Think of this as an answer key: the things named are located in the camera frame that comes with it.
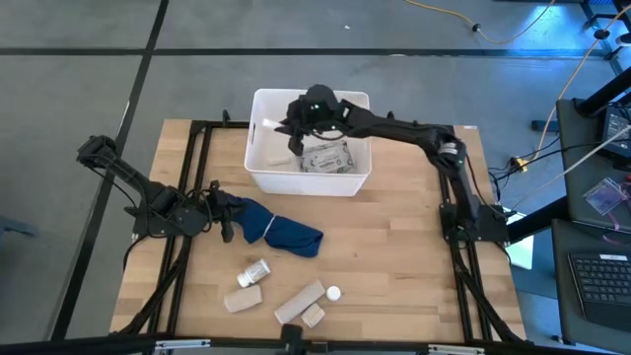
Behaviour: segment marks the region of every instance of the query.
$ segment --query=white cable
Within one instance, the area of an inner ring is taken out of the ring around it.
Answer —
[[[631,9],[631,5],[628,5],[627,7],[622,9],[622,11],[620,11],[613,19],[611,19],[611,21],[609,21],[609,23],[604,28],[604,30],[607,31],[611,27],[611,25],[613,25],[613,23],[616,22],[618,18],[620,18],[620,16],[626,13],[629,9]],[[570,84],[572,84],[572,81],[574,80],[576,75],[579,73],[579,70],[581,70],[581,68],[583,67],[583,64],[585,64],[585,61],[587,60],[588,56],[590,56],[590,53],[592,53],[592,50],[594,50],[594,48],[596,47],[599,41],[600,39],[597,39],[594,41],[594,43],[592,43],[592,46],[590,47],[590,49],[588,49],[587,53],[585,53],[585,55],[583,56],[583,59],[581,59],[581,62],[574,70],[574,73],[572,73],[570,80],[568,80],[568,82],[563,87],[563,90],[561,90],[561,94],[559,94],[559,97],[556,99],[557,101],[563,99],[565,92],[568,90],[568,88],[570,87]],[[545,121],[545,125],[543,126],[543,131],[541,132],[541,139],[539,139],[539,146],[536,148],[536,153],[534,154],[534,157],[530,158],[531,160],[536,159],[539,156],[539,153],[541,152],[541,147],[543,146],[543,139],[545,138],[545,132],[547,132],[548,130],[548,126],[550,125],[550,121],[552,120],[552,117],[554,116],[555,110],[556,110],[556,103],[552,107],[552,111],[548,115],[548,119]]]
[[[569,172],[571,172],[573,169],[575,169],[578,165],[580,165],[582,162],[584,162],[587,158],[591,157],[595,152],[599,151],[602,147],[606,146],[607,144],[611,143],[612,141],[614,141],[616,138],[618,138],[619,136],[621,136],[622,134],[626,133],[629,129],[631,129],[631,124],[627,125],[623,130],[619,131],[618,133],[614,134],[611,138],[607,139],[606,141],[600,143],[599,146],[593,148],[590,153],[586,154],[585,157],[581,158],[578,162],[574,163],[570,168],[568,168],[565,172],[561,173],[560,175],[558,175],[557,177],[553,178],[552,180],[548,181],[547,183],[541,185],[540,187],[536,188],[533,192],[528,193],[526,196],[524,196],[524,198],[522,198],[518,203],[515,204],[515,206],[513,206],[513,208],[511,208],[511,210],[515,211],[517,206],[519,206],[520,204],[522,204],[522,202],[526,201],[529,197],[532,197],[533,195],[535,195],[536,193],[538,193],[540,190],[544,189],[545,187],[547,187],[548,185],[550,185],[551,183],[553,183],[554,181],[558,180],[559,178],[562,178],[564,175],[568,174]]]

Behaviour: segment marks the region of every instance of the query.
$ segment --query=white sticker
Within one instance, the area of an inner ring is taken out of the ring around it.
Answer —
[[[618,261],[628,261],[627,257],[624,255],[607,255],[607,254],[601,254],[600,255],[601,259],[605,259],[605,260],[618,260]]]

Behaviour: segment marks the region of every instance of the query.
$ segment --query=white bottle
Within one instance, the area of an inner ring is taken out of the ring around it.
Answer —
[[[269,266],[267,266],[267,262],[261,259],[254,264],[247,267],[244,273],[241,273],[237,276],[237,281],[241,287],[247,287],[253,283],[258,282],[258,280],[262,279],[266,275],[270,273]]]

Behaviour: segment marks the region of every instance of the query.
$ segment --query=bottle cap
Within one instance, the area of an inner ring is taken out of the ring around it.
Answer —
[[[340,296],[342,296],[342,291],[339,290],[339,287],[331,286],[326,289],[326,298],[330,301],[337,301],[339,300]]]
[[[249,286],[249,279],[245,273],[237,275],[237,281],[239,281],[241,287]]]

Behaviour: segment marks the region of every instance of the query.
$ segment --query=desk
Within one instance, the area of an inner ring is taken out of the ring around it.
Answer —
[[[576,112],[571,100],[559,100],[556,105],[561,128],[561,148],[596,141],[597,118],[585,118]],[[594,146],[570,149],[563,152],[563,168],[567,169],[588,154]],[[567,195],[530,213],[509,225],[511,240],[532,235],[549,228],[553,219],[574,221],[613,230],[609,217],[601,216],[583,198],[583,194],[604,178],[625,181],[628,173],[616,170],[607,158],[595,154],[564,176]],[[620,223],[620,231],[631,233],[631,213],[622,203],[612,210]]]
[[[177,185],[189,126],[189,120],[165,121],[150,179]],[[456,135],[468,146],[480,188],[491,201],[477,129],[459,126]],[[263,240],[250,246],[237,225],[233,241],[224,244],[220,228],[213,225],[193,240],[177,334],[278,339],[281,325],[274,310],[319,279],[324,286],[339,286],[343,296],[335,303],[318,301],[326,316],[314,329],[305,329],[306,339],[463,341],[451,256],[438,213],[438,173],[422,150],[374,139],[373,171],[354,197],[272,195],[261,192],[244,169],[246,136],[245,129],[213,130],[203,185],[218,179],[227,192],[323,230],[319,256],[300,258],[270,248]],[[193,167],[197,156],[193,155]],[[164,240],[147,240],[129,256],[111,330],[127,325],[154,291],[164,245]],[[489,301],[513,332],[525,337],[506,257],[491,244],[476,245]],[[260,282],[263,303],[229,314],[224,295],[239,288],[237,274],[261,257],[272,270]],[[165,327],[168,299],[169,295],[159,329]],[[470,297],[469,308],[479,337]]]
[[[552,242],[559,293],[559,314],[563,338],[620,353],[629,352],[629,333],[588,322],[583,318],[579,296],[568,262],[570,252],[631,253],[631,248],[603,242],[602,229],[575,223],[552,221]]]

